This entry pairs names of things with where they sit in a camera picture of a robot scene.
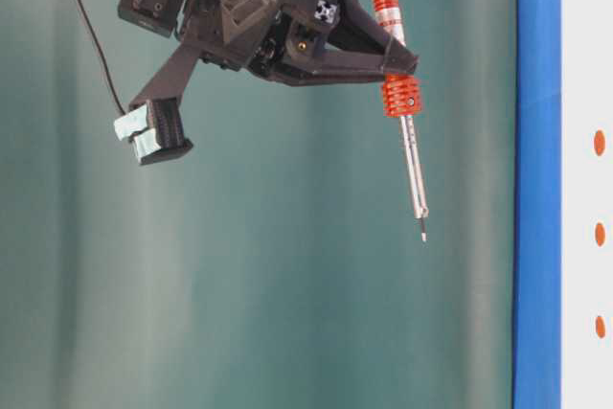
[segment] blue edge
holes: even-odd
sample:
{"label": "blue edge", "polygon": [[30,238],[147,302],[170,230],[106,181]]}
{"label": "blue edge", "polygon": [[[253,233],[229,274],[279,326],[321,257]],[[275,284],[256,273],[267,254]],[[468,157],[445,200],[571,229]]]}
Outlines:
{"label": "blue edge", "polygon": [[561,0],[517,0],[513,407],[560,407]]}

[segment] screwdriver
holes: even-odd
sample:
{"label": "screwdriver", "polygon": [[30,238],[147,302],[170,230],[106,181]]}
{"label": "screwdriver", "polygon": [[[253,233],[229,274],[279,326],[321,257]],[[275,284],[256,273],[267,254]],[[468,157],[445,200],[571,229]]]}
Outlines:
{"label": "screwdriver", "polygon": [[[399,0],[374,0],[379,24],[402,45],[406,45]],[[421,173],[418,137],[413,116],[421,112],[420,84],[414,76],[387,76],[381,87],[386,115],[398,118],[415,218],[421,240],[427,242],[425,220],[429,215]]]}

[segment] orange dot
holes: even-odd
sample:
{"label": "orange dot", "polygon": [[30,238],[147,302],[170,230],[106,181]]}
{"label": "orange dot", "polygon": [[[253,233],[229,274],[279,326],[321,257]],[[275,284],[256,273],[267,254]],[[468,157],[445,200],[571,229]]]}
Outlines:
{"label": "orange dot", "polygon": [[596,154],[600,157],[604,154],[604,150],[606,149],[606,138],[604,137],[604,133],[601,129],[599,129],[594,135],[594,150]]}
{"label": "orange dot", "polygon": [[596,225],[596,243],[599,246],[604,245],[604,240],[606,239],[606,232],[604,231],[604,226],[601,223]]}
{"label": "orange dot", "polygon": [[604,320],[601,316],[596,318],[596,334],[600,339],[603,339],[606,336],[606,327],[604,326]]}

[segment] robotic arm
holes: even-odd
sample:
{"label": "robotic arm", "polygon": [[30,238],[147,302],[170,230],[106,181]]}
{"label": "robotic arm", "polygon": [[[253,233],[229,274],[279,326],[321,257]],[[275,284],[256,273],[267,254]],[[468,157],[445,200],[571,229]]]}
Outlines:
{"label": "robotic arm", "polygon": [[115,122],[141,165],[192,148],[178,109],[199,60],[292,86],[384,81],[412,75],[417,66],[417,57],[358,0],[120,0],[118,12],[148,31],[174,32],[180,41]]}

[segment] metal tip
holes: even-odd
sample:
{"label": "metal tip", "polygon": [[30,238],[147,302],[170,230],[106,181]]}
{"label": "metal tip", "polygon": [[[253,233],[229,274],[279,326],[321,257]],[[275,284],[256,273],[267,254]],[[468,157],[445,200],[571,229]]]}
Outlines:
{"label": "metal tip", "polygon": [[423,217],[420,219],[420,226],[421,226],[421,241],[426,243],[428,241],[428,236],[425,233],[425,219]]}

